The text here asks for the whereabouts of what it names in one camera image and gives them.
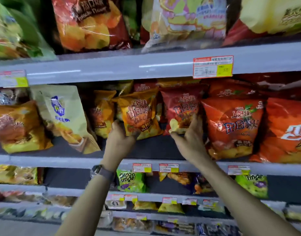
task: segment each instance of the right hand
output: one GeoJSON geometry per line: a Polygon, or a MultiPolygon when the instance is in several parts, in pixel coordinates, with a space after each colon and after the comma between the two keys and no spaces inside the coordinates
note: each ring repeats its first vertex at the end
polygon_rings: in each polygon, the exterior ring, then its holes
{"type": "Polygon", "coordinates": [[[200,116],[193,115],[184,137],[179,136],[176,132],[172,132],[171,136],[181,155],[193,165],[196,165],[203,157],[209,158],[203,143],[203,120],[200,116]]]}

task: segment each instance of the left hand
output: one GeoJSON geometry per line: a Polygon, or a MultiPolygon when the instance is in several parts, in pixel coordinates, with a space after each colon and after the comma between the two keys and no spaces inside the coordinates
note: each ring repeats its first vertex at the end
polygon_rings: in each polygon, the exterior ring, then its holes
{"type": "Polygon", "coordinates": [[[119,120],[115,120],[112,123],[112,130],[109,133],[105,154],[101,161],[104,168],[116,171],[122,159],[132,150],[139,135],[140,131],[137,131],[127,137],[120,126],[119,120]]]}

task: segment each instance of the forearm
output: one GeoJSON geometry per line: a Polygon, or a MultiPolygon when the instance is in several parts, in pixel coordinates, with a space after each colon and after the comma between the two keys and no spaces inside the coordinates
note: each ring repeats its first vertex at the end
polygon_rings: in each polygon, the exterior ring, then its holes
{"type": "MultiPolygon", "coordinates": [[[[117,163],[101,161],[105,169],[115,171],[117,163]]],[[[109,188],[109,180],[96,175],[87,185],[84,193],[73,205],[56,236],[93,236],[97,229],[101,211],[109,188]]]]}
{"type": "Polygon", "coordinates": [[[229,209],[242,232],[248,236],[301,235],[290,223],[243,189],[209,157],[195,166],[202,172],[229,209]]]}

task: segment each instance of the watch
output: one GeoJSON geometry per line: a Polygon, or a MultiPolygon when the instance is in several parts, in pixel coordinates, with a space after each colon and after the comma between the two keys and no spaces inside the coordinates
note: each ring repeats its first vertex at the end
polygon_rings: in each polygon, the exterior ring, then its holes
{"type": "Polygon", "coordinates": [[[93,178],[95,175],[102,175],[104,178],[112,182],[115,177],[115,173],[109,170],[106,170],[103,165],[94,166],[90,170],[90,177],[93,178]]]}

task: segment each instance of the hand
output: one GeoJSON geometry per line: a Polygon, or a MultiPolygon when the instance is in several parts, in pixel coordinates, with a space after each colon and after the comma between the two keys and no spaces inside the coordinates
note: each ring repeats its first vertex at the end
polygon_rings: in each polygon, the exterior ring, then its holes
{"type": "Polygon", "coordinates": [[[116,171],[122,159],[132,150],[140,131],[134,132],[131,136],[126,136],[121,128],[119,120],[112,123],[112,130],[109,133],[105,154],[101,164],[105,169],[116,171]]]}
{"type": "Polygon", "coordinates": [[[200,116],[193,115],[184,137],[176,132],[172,132],[171,136],[181,155],[193,165],[196,165],[203,157],[209,157],[203,143],[203,121],[200,116]]]}

